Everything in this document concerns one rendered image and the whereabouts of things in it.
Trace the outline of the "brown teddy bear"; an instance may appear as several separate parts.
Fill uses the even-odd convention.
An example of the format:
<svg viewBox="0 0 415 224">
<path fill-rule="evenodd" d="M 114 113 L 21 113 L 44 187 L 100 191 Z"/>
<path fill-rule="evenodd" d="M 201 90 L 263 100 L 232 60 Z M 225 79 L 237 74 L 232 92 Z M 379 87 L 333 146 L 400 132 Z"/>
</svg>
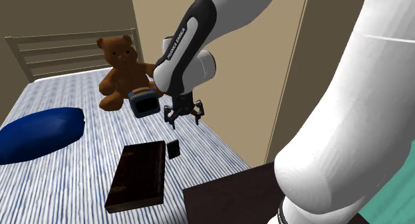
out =
<svg viewBox="0 0 415 224">
<path fill-rule="evenodd" d="M 138 53 L 132 46 L 130 36 L 99 38 L 96 43 L 103 50 L 106 62 L 112 66 L 99 84 L 99 91 L 104 95 L 99 104 L 101 109 L 121 109 L 128 94 L 137 88 L 151 88 L 159 98 L 163 97 L 164 94 L 149 80 L 153 77 L 155 65 L 138 62 Z"/>
</svg>

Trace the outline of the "small black square block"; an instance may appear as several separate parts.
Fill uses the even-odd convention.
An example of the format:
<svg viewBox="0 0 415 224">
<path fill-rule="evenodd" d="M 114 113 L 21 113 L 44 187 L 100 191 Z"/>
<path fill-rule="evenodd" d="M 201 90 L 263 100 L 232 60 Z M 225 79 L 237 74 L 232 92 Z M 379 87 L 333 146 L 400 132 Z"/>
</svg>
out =
<svg viewBox="0 0 415 224">
<path fill-rule="evenodd" d="M 179 140 L 173 140 L 171 142 L 168 142 L 167 145 L 167 151 L 168 151 L 168 159 L 172 160 L 178 156 L 180 156 L 180 142 Z"/>
</svg>

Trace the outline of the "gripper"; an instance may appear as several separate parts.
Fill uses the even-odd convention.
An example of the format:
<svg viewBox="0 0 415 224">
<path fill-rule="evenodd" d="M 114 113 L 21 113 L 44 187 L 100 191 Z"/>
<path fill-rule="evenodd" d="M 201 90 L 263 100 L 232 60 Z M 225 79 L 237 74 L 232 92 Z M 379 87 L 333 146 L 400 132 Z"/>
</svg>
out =
<svg viewBox="0 0 415 224">
<path fill-rule="evenodd" d="M 204 113 L 204 106 L 201 100 L 197 100 L 194 103 L 193 94 L 189 92 L 187 94 L 174 96 L 172 98 L 172 106 L 164 107 L 164 121 L 169 123 L 175 130 L 175 120 L 177 116 L 185 116 L 192 114 L 195 117 L 195 123 L 198 126 L 199 121 Z"/>
</svg>

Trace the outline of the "dark brown flat box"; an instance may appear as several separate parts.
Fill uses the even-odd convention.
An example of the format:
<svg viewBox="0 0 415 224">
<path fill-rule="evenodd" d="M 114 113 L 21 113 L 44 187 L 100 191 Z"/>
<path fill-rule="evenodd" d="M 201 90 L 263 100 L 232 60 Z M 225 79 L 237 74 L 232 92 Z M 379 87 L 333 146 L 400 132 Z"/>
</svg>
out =
<svg viewBox="0 0 415 224">
<path fill-rule="evenodd" d="M 129 211 L 164 202 L 166 143 L 124 146 L 108 196 L 108 213 Z"/>
</svg>

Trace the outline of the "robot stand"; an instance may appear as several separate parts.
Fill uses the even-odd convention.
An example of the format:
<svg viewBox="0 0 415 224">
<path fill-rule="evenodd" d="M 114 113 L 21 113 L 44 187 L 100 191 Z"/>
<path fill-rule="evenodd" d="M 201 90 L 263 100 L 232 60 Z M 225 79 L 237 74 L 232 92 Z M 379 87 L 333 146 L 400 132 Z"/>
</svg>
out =
<svg viewBox="0 0 415 224">
<path fill-rule="evenodd" d="M 273 163 L 184 190 L 189 224 L 369 224 L 359 211 L 377 192 L 368 162 L 325 154 Z"/>
</svg>

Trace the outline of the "blue box with black face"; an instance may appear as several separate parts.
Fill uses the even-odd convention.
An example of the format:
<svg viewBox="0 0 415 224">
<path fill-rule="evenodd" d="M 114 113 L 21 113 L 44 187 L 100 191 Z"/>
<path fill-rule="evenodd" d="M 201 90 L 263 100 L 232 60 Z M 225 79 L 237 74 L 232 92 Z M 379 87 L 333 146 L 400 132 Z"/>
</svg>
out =
<svg viewBox="0 0 415 224">
<path fill-rule="evenodd" d="M 143 118 L 160 111 L 158 95 L 151 88 L 134 89 L 128 93 L 128 100 L 136 118 Z"/>
</svg>

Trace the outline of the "bed with striped blue sheet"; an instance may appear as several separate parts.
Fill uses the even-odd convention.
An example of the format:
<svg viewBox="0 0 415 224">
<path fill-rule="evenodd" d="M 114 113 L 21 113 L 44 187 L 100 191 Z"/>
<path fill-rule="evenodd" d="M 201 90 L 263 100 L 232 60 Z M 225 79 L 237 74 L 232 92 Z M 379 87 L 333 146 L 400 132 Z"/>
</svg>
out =
<svg viewBox="0 0 415 224">
<path fill-rule="evenodd" d="M 41 158 L 0 166 L 0 224 L 187 224 L 183 191 L 248 168 L 203 122 L 183 116 L 171 126 L 162 114 L 137 119 L 129 105 L 116 112 L 98 106 L 98 85 L 109 71 L 98 38 L 136 29 L 7 37 L 29 83 L 5 119 L 58 107 L 81 108 L 82 138 Z M 126 145 L 179 140 L 180 156 L 166 161 L 160 205 L 108 213 L 104 204 Z"/>
</svg>

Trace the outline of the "dark blue pillow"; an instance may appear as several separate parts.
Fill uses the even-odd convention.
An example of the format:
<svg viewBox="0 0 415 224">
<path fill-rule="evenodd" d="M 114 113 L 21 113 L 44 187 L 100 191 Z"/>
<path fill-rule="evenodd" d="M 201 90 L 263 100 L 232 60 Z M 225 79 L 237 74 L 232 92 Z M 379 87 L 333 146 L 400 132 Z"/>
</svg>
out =
<svg viewBox="0 0 415 224">
<path fill-rule="evenodd" d="M 84 134 L 84 112 L 62 107 L 35 112 L 0 129 L 0 165 L 34 160 L 63 149 Z"/>
</svg>

